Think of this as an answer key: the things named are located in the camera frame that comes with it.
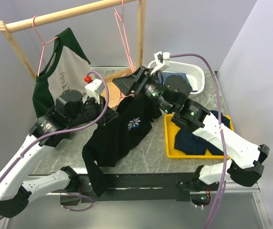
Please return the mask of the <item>green and cream raglan shirt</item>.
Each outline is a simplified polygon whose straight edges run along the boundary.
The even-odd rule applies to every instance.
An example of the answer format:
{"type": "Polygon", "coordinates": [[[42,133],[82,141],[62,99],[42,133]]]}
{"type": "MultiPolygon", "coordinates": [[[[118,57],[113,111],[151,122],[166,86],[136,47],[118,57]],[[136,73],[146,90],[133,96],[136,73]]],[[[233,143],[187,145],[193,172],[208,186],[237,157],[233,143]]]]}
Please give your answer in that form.
{"type": "Polygon", "coordinates": [[[84,77],[90,72],[90,61],[71,28],[57,35],[53,54],[45,68],[36,76],[32,102],[39,118],[55,105],[56,98],[66,90],[86,95],[84,77]]]}

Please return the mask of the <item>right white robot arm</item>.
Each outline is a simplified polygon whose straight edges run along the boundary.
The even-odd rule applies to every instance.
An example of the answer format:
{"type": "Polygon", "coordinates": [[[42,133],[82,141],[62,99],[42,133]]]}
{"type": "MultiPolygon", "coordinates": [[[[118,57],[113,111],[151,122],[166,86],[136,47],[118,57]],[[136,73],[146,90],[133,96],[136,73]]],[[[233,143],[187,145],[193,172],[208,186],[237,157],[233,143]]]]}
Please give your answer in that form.
{"type": "Polygon", "coordinates": [[[189,99],[192,87],[178,74],[171,74],[159,82],[158,73],[144,66],[128,76],[112,82],[124,94],[143,95],[158,105],[180,129],[209,142],[230,159],[212,166],[200,165],[193,178],[183,185],[188,190],[204,190],[215,182],[232,180],[244,186],[253,186],[263,174],[263,162],[269,147],[253,144],[226,127],[208,109],[189,99]]]}

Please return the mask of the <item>navy blue t shirt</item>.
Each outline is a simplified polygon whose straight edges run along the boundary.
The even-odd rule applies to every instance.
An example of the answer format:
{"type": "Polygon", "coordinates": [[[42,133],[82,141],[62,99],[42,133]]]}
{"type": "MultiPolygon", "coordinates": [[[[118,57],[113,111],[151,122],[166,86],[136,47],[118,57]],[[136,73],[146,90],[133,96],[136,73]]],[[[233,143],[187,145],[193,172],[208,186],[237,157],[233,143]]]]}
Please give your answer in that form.
{"type": "Polygon", "coordinates": [[[223,155],[223,152],[210,142],[183,129],[180,129],[175,136],[174,149],[190,156],[204,156],[206,150],[209,150],[213,156],[223,155]]]}

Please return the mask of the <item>blue patterned cloth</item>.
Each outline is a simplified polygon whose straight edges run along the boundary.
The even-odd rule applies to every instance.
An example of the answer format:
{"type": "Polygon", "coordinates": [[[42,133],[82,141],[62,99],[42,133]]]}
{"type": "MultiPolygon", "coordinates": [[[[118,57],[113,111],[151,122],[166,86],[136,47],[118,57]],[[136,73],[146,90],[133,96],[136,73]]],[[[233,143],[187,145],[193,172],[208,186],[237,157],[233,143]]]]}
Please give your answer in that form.
{"type": "Polygon", "coordinates": [[[193,89],[191,81],[185,73],[168,73],[159,71],[158,79],[162,84],[163,93],[183,94],[188,97],[198,90],[193,89]]]}

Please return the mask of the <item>black t shirt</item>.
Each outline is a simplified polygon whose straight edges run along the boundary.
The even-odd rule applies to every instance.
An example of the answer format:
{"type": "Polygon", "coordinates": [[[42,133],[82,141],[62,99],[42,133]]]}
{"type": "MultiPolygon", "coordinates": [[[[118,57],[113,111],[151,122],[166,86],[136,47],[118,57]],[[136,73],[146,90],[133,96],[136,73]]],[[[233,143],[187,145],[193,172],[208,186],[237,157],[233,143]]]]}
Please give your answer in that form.
{"type": "Polygon", "coordinates": [[[101,167],[114,167],[135,148],[152,129],[151,123],[161,117],[158,105],[146,98],[124,98],[116,109],[118,117],[98,126],[82,149],[90,183],[97,197],[108,189],[101,167]]]}

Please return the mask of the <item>yellow plastic tray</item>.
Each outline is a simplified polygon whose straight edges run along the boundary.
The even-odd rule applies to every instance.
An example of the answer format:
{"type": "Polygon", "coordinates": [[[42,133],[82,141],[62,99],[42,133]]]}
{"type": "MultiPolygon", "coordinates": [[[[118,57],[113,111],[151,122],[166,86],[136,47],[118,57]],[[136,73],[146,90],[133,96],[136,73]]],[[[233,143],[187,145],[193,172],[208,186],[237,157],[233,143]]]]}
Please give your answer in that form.
{"type": "Polygon", "coordinates": [[[186,155],[183,152],[176,150],[174,148],[175,144],[175,136],[179,131],[179,127],[177,127],[173,122],[171,122],[172,114],[166,114],[164,116],[164,129],[165,129],[165,142],[166,142],[166,155],[171,159],[223,159],[223,156],[214,156],[210,153],[209,150],[206,150],[205,155],[186,155]]]}

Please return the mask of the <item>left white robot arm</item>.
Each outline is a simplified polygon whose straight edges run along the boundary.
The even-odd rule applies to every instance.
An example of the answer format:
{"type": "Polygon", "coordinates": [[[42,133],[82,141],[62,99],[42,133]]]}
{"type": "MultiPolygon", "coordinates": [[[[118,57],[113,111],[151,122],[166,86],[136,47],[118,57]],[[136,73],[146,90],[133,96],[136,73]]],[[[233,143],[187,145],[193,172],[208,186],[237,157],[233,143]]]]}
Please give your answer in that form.
{"type": "Polygon", "coordinates": [[[105,125],[117,116],[100,95],[84,98],[77,90],[64,91],[37,119],[18,152],[0,171],[0,216],[17,216],[29,203],[50,192],[78,190],[79,174],[70,166],[32,181],[26,177],[51,149],[70,138],[74,128],[105,125]]]}

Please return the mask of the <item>wooden clothes rack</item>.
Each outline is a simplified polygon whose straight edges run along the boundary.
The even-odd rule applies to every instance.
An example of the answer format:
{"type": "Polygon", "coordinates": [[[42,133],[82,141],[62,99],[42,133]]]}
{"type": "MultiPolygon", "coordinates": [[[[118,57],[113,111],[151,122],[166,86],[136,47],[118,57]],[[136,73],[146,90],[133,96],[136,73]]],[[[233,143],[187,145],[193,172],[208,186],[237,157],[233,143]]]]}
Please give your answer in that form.
{"type": "MultiPolygon", "coordinates": [[[[65,19],[70,19],[76,16],[88,14],[91,12],[104,10],[107,8],[115,7],[118,5],[122,6],[122,12],[124,12],[124,4],[130,3],[129,0],[100,0],[97,2],[88,3],[82,6],[73,7],[66,10],[61,10],[49,14],[45,14],[42,16],[36,16],[30,19],[25,19],[17,22],[12,22],[6,24],[4,21],[0,21],[0,31],[3,36],[6,38],[7,42],[11,45],[14,52],[24,65],[24,67],[28,70],[31,77],[36,80],[37,73],[34,71],[32,65],[30,64],[27,56],[23,52],[22,48],[12,35],[15,32],[24,31],[30,28],[36,28],[42,25],[54,23],[57,21],[62,21],[65,19]]],[[[137,41],[137,58],[136,64],[134,65],[131,58],[131,51],[129,48],[129,43],[127,39],[127,33],[125,28],[125,21],[123,14],[120,15],[117,11],[115,11],[115,19],[118,24],[118,29],[121,35],[122,43],[126,52],[126,56],[129,63],[129,68],[121,70],[119,72],[113,73],[105,78],[107,83],[110,83],[113,79],[125,76],[129,73],[132,73],[137,67],[143,64],[143,51],[144,51],[144,37],[145,37],[145,18],[146,18],[146,4],[145,0],[139,0],[137,2],[137,33],[136,33],[136,41],[137,41]]]]}

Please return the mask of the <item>pink hanger with green shirt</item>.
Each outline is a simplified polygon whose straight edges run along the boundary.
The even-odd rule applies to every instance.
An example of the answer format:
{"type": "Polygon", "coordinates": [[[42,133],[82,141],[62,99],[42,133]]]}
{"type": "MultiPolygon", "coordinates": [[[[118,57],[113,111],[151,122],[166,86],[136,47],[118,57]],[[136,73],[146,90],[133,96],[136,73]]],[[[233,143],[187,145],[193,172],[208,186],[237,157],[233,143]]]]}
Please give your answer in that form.
{"type": "Polygon", "coordinates": [[[38,33],[37,29],[36,29],[36,26],[35,26],[35,19],[37,18],[37,15],[33,16],[32,18],[32,28],[33,30],[35,31],[37,37],[39,38],[39,40],[41,41],[42,43],[42,52],[41,52],[41,56],[40,56],[40,61],[39,61],[39,67],[38,67],[38,71],[37,71],[37,76],[40,76],[40,72],[41,72],[41,68],[42,68],[42,61],[43,61],[43,57],[44,57],[44,51],[45,51],[45,46],[55,40],[58,39],[58,36],[54,37],[53,39],[45,42],[43,40],[43,38],[41,37],[41,35],[38,33]]]}

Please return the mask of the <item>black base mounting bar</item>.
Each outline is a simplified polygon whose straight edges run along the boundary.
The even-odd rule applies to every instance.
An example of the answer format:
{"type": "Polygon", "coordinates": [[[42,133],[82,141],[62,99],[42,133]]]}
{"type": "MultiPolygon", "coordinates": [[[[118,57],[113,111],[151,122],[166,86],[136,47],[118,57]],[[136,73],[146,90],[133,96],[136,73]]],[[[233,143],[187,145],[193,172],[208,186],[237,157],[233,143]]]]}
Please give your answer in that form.
{"type": "Polygon", "coordinates": [[[95,201],[190,201],[195,190],[188,189],[186,182],[192,177],[192,173],[105,174],[108,190],[97,197],[88,175],[81,174],[74,192],[81,192],[95,201]]]}

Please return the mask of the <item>white plastic basket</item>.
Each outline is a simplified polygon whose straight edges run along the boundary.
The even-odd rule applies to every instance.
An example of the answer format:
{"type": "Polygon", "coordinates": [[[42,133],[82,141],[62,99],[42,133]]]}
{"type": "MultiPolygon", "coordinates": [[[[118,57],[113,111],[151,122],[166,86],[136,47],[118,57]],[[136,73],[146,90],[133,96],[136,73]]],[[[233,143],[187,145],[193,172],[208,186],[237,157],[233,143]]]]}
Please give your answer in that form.
{"type": "Polygon", "coordinates": [[[170,61],[169,67],[163,72],[185,73],[188,79],[191,81],[193,89],[198,90],[197,92],[193,92],[189,95],[190,99],[199,95],[204,89],[205,85],[204,71],[196,65],[170,61]]]}

